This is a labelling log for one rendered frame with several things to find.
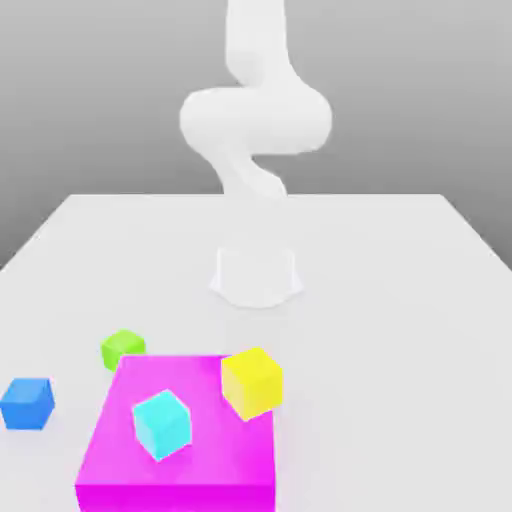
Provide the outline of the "small yellow cube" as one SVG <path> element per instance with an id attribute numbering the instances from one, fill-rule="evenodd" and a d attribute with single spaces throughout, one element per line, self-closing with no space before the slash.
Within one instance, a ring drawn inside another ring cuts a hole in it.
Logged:
<path id="1" fill-rule="evenodd" d="M 245 422 L 279 407 L 283 370 L 261 347 L 221 360 L 222 395 Z"/>

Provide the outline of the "small green cube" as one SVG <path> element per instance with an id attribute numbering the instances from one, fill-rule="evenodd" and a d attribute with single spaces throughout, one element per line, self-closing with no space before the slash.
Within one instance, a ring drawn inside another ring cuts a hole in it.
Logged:
<path id="1" fill-rule="evenodd" d="M 110 335 L 101 343 L 101 355 L 104 366 L 115 372 L 123 355 L 145 354 L 146 344 L 138 334 L 121 329 Z"/>

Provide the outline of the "small cyan cube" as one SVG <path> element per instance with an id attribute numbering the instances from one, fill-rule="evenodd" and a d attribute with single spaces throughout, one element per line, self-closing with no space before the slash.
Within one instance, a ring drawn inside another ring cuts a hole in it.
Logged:
<path id="1" fill-rule="evenodd" d="M 157 462 L 192 444 L 190 409 L 169 389 L 135 404 L 132 415 L 137 441 Z"/>

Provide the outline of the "small blue cube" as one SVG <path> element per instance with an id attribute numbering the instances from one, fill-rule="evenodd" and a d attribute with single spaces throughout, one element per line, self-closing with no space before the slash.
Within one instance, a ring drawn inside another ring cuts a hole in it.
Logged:
<path id="1" fill-rule="evenodd" d="M 54 407 L 49 378 L 14 378 L 0 399 L 8 430 L 42 430 Z"/>

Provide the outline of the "large magenta box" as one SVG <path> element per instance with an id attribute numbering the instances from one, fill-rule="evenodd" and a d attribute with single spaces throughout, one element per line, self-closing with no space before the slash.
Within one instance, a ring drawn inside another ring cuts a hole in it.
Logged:
<path id="1" fill-rule="evenodd" d="M 162 390 L 190 409 L 192 442 L 155 461 L 132 409 Z M 75 481 L 81 512 L 275 512 L 275 489 L 273 416 L 239 418 L 220 356 L 120 359 Z"/>

